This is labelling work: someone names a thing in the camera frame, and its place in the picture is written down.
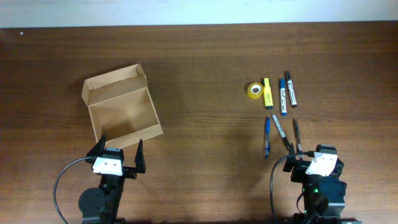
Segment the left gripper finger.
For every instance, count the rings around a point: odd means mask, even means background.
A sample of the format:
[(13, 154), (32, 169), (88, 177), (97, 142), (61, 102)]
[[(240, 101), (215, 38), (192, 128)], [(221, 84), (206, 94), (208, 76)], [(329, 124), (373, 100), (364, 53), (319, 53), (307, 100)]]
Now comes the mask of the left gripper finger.
[(86, 154), (87, 157), (98, 157), (102, 155), (106, 144), (106, 135), (103, 134), (95, 146)]
[(134, 162), (136, 165), (136, 172), (140, 174), (145, 174), (146, 162), (144, 159), (144, 146), (142, 139), (139, 141)]

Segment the black whiteboard marker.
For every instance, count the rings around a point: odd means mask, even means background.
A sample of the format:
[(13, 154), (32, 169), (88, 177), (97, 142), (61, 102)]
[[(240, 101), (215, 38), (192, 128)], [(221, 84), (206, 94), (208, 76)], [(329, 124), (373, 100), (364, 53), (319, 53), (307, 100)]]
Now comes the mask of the black whiteboard marker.
[(297, 100), (295, 97), (295, 92), (294, 92), (294, 86), (293, 86), (293, 81), (291, 79), (291, 75), (289, 71), (285, 72), (285, 76), (287, 79), (287, 86), (288, 86), (288, 90), (289, 90), (289, 95), (290, 95), (290, 103), (292, 105), (293, 108), (297, 107)]

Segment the blue ballpoint pen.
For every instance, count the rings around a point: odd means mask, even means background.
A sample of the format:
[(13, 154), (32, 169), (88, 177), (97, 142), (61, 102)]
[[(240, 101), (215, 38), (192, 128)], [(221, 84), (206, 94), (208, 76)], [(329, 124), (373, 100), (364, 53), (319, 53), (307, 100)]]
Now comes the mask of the blue ballpoint pen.
[(271, 121), (270, 118), (267, 116), (266, 117), (266, 125), (265, 125), (265, 158), (267, 159), (270, 154), (270, 144), (269, 144), (269, 134), (271, 131)]

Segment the yellow highlighter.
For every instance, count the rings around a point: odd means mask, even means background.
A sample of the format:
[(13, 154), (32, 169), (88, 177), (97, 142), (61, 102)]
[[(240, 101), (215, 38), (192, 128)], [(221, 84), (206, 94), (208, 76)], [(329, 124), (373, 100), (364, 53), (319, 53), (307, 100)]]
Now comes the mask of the yellow highlighter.
[(263, 78), (263, 84), (264, 84), (264, 104), (265, 108), (267, 110), (273, 109), (273, 100), (272, 100), (272, 92), (271, 92), (271, 86), (269, 83), (268, 78)]

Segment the black ballpoint pen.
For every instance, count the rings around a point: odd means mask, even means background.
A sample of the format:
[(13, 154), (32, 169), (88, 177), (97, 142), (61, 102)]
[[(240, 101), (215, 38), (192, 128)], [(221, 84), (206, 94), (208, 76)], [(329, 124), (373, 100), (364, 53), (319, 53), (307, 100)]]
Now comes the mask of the black ballpoint pen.
[(295, 138), (297, 141), (297, 152), (302, 152), (302, 145), (301, 145), (301, 140), (300, 140), (300, 131), (299, 131), (299, 126), (298, 122), (296, 119), (293, 119), (293, 124), (294, 124), (294, 131), (295, 131)]

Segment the grey Sharpie marker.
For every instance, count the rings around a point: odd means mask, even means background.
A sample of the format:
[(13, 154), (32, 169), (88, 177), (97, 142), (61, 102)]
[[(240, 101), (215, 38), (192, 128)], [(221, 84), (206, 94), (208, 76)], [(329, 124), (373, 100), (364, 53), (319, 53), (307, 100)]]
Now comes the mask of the grey Sharpie marker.
[(276, 128), (277, 128), (277, 130), (278, 130), (283, 142), (284, 142), (285, 147), (289, 151), (290, 150), (290, 143), (289, 143), (289, 141), (288, 141), (288, 139), (287, 139), (287, 137), (286, 137), (286, 135), (284, 133), (284, 130), (282, 129), (281, 124), (279, 123), (279, 120), (277, 119), (277, 116), (275, 114), (273, 114), (272, 115), (272, 119), (273, 119), (273, 121), (275, 123), (275, 126), (276, 126)]

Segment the blue whiteboard marker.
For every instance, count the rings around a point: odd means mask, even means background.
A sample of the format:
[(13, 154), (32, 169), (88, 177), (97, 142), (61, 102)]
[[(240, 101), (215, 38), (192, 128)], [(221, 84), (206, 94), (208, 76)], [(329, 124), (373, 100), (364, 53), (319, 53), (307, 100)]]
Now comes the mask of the blue whiteboard marker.
[(279, 80), (279, 90), (280, 90), (280, 111), (282, 116), (287, 115), (287, 103), (285, 95), (285, 80), (281, 78)]

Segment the yellow tape roll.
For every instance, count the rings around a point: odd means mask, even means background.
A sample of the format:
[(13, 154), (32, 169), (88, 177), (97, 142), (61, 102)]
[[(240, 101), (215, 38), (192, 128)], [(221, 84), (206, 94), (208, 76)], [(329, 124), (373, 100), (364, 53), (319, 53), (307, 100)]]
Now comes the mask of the yellow tape roll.
[(260, 98), (262, 96), (263, 92), (264, 92), (264, 86), (259, 82), (251, 83), (248, 86), (247, 94), (248, 94), (248, 97), (250, 97), (252, 99)]

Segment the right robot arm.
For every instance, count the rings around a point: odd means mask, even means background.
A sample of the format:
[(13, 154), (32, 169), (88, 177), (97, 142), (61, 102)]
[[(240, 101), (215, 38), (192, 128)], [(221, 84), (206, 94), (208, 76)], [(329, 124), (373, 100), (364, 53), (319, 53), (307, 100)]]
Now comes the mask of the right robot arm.
[(293, 215), (293, 223), (341, 223), (347, 184), (339, 180), (344, 164), (335, 147), (319, 144), (314, 151), (295, 152), (289, 147), (283, 171), (292, 182), (302, 184), (298, 199), (304, 211)]

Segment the cardboard box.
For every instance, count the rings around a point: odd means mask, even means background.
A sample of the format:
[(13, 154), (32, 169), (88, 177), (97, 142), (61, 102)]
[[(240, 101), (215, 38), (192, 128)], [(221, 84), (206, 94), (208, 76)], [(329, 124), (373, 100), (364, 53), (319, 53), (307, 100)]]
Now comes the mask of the cardboard box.
[(81, 97), (96, 141), (105, 135), (106, 147), (124, 149), (164, 133), (139, 63), (86, 79)]

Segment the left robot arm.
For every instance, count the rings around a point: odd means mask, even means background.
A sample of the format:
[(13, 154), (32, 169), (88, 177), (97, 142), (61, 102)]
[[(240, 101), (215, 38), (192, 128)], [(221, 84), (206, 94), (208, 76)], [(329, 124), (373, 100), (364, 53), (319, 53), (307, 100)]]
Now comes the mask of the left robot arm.
[(79, 198), (78, 207), (82, 212), (83, 223), (126, 223), (118, 217), (119, 204), (126, 179), (136, 179), (146, 172), (143, 140), (138, 143), (135, 166), (124, 166), (124, 152), (115, 147), (106, 147), (103, 135), (87, 153), (85, 161), (91, 170), (101, 176), (99, 186), (85, 190)]

